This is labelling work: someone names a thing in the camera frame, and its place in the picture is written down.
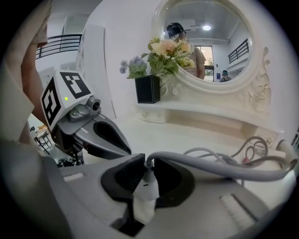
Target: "person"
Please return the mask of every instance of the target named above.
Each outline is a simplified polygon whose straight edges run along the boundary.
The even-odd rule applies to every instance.
[[[222,72],[222,78],[220,79],[220,82],[226,82],[226,81],[229,81],[231,80],[232,78],[228,76],[228,71],[227,70],[224,70]]]
[[[186,31],[182,27],[181,24],[178,22],[171,23],[166,28],[169,38],[173,38],[175,35],[179,35],[178,39],[186,39]],[[194,52],[189,55],[189,58],[194,61],[195,67],[185,69],[185,71],[189,72],[190,74],[196,76],[199,79],[205,78],[205,61],[206,58],[201,50],[195,47]]]
[[[33,113],[47,125],[40,97],[43,86],[36,70],[36,50],[47,44],[47,21],[52,0],[36,7],[15,33],[2,61],[0,85],[0,136],[35,145],[30,137],[28,117]]]

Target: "black vase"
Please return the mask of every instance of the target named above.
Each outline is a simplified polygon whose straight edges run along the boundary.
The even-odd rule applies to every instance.
[[[135,78],[138,103],[154,104],[160,100],[160,78],[154,75]]]

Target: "cap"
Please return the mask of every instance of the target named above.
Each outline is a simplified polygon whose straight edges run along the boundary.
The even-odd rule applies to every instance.
[[[169,24],[166,28],[168,36],[170,38],[174,37],[176,34],[185,32],[184,28],[182,27],[181,24],[179,24],[178,22],[173,22],[171,24]]]

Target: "white cable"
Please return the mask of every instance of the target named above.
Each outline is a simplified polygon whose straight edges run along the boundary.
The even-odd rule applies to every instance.
[[[246,144],[251,140],[259,140],[259,141],[256,142],[253,146],[250,146],[250,148],[252,147],[253,149],[255,149],[255,145],[257,143],[262,143],[264,145],[265,156],[256,160],[251,160],[243,164],[238,164],[233,157],[237,156],[244,149]],[[209,153],[198,157],[191,157],[186,155],[190,152],[194,152],[198,150],[207,151]],[[286,159],[277,156],[267,156],[267,154],[268,154],[268,147],[266,142],[262,138],[254,136],[247,139],[245,143],[241,146],[241,148],[232,156],[221,154],[221,153],[215,153],[214,151],[208,148],[193,148],[186,151],[184,155],[171,153],[171,152],[152,153],[151,155],[148,156],[146,165],[150,166],[152,165],[151,161],[153,159],[161,158],[161,159],[167,159],[167,160],[179,162],[181,164],[198,168],[210,173],[218,174],[224,177],[241,179],[241,180],[249,180],[249,181],[261,181],[261,182],[280,180],[284,178],[288,174],[288,172],[293,169],[294,165],[290,164]],[[204,157],[212,156],[212,155],[215,156],[217,161],[220,161],[222,163],[209,162],[207,160],[199,160],[199,158],[202,159]],[[261,165],[265,161],[277,161],[283,166],[280,170],[275,170],[275,171],[252,169],[254,167]]]

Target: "ceiling light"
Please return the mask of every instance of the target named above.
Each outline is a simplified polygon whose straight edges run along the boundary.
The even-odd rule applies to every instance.
[[[204,29],[205,31],[209,31],[211,30],[211,27],[209,25],[203,26],[202,29]]]

